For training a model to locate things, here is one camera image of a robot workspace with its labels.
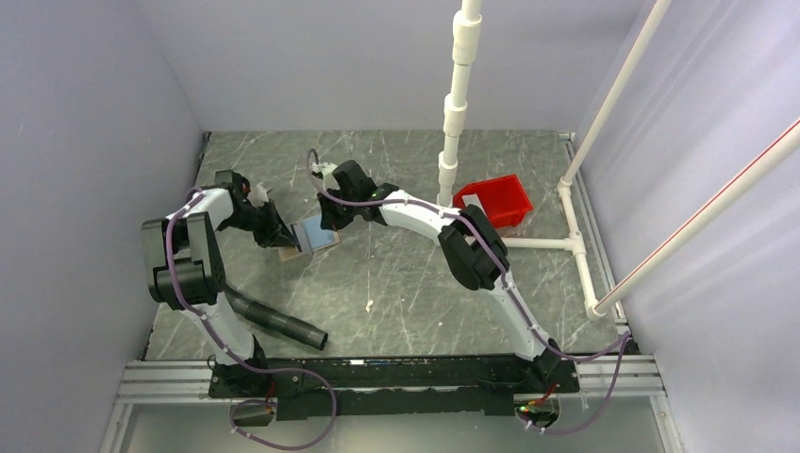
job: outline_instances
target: floor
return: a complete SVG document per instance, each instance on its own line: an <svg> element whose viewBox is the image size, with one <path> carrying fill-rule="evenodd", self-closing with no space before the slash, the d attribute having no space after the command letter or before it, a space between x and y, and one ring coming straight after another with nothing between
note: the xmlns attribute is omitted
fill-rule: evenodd
<svg viewBox="0 0 800 453"><path fill-rule="evenodd" d="M301 162L310 147L323 161L355 159L380 184L435 200L440 130L225 132L211 135L197 177L209 184L219 170L234 169L272 188L284 221L319 212ZM516 173L534 205L504 236L564 238L556 194L567 158L555 131L466 130L461 136L457 187ZM582 226L585 219L576 209ZM459 286L441 250L409 231L358 219L342 242L281 263L276 250L259 248L249 233L217 236L230 284L287 314L326 330L317 351L250 325L268 357L362 357L509 352L505 331L485 301ZM587 241L591 235L584 235ZM564 251L511 249L511 269L537 321L573 352L594 352L617 337L613 319L587 320L575 261ZM590 254L595 290L602 296L600 265ZM148 360L204 359L212 354L184 316L161 306L146 352Z"/></svg>

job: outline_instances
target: white wall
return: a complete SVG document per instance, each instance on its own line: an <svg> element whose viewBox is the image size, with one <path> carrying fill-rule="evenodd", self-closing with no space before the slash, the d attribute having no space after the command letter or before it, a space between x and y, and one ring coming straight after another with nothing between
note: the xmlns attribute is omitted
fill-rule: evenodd
<svg viewBox="0 0 800 453"><path fill-rule="evenodd" d="M136 5L0 6L0 451L97 451L201 131Z"/></svg>
<svg viewBox="0 0 800 453"><path fill-rule="evenodd" d="M207 130L439 128L459 0L139 0ZM484 2L467 127L575 130L645 0Z"/></svg>
<svg viewBox="0 0 800 453"><path fill-rule="evenodd" d="M617 279L800 116L798 30L792 0L673 2L583 170ZM625 301L691 452L800 450L798 175L800 152Z"/></svg>

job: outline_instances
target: red bin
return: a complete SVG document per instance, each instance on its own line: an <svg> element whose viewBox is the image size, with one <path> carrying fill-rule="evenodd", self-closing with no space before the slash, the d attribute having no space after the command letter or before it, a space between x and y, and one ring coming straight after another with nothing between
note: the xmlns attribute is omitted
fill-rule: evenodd
<svg viewBox="0 0 800 453"><path fill-rule="evenodd" d="M464 209L464 195L477 195L492 226L516 227L533 210L520 179L516 175L471 182L453 197L453 206Z"/></svg>

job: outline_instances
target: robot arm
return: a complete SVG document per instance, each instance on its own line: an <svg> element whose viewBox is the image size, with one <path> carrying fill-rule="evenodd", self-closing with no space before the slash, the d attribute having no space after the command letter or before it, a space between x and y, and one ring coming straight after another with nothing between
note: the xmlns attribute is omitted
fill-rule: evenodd
<svg viewBox="0 0 800 453"><path fill-rule="evenodd" d="M184 207L181 218L175 220L172 245L175 252L175 272L186 301L204 313L227 347L246 361L258 361L262 356L253 334L239 322L225 297L225 268L215 231L235 227L253 233L262 247L296 246L296 240L281 220L275 202L259 200L254 206L248 199L250 183L232 171L218 172L215 184L194 193ZM207 337L208 344L216 343L203 327L200 316L183 310L173 288L167 265L166 230L175 214L154 219L142 225L144 258L147 267L147 286L157 302L180 310ZM234 362L224 351L215 350L216 361L224 367Z"/></svg>
<svg viewBox="0 0 800 453"><path fill-rule="evenodd" d="M475 206L464 210L437 206L433 210L430 207L435 205L410 196L392 184L376 186L352 160L336 167L332 174L339 183L339 189L328 189L330 195L350 202L380 200L380 203L373 206L346 206L320 193L322 228L341 229L360 215L364 220L409 229L435 241L442 247L450 271L458 283L469 290L478 291L487 299L493 315L509 336L514 354L523 360L541 364L542 374L549 375L559 360L551 357L552 353L534 338L530 330L536 329L548 343L555 347L557 345L539 326L525 304L508 266L508 249L482 210ZM489 245L506 269L505 279L486 251L477 242L468 241L471 231L462 222L452 219L456 215L468 220Z"/></svg>

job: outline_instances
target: black corrugated hose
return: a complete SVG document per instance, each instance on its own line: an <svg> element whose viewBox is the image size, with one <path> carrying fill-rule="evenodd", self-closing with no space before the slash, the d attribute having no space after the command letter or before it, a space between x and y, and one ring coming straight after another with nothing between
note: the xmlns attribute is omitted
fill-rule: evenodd
<svg viewBox="0 0 800 453"><path fill-rule="evenodd" d="M318 329L316 326L267 307L252 297L242 294L227 282L225 283L225 295L227 295L233 311L247 321L321 351L325 349L327 332Z"/></svg>

